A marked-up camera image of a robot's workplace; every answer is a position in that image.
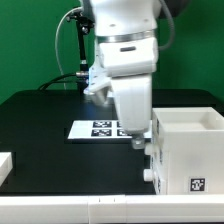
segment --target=white box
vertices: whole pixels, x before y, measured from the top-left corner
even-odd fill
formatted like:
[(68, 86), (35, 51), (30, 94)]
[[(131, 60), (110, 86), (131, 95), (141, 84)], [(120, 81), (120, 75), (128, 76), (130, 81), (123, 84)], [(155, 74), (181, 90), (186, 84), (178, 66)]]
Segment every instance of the white box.
[(224, 118), (218, 112), (157, 108), (152, 126), (157, 194), (224, 194)]

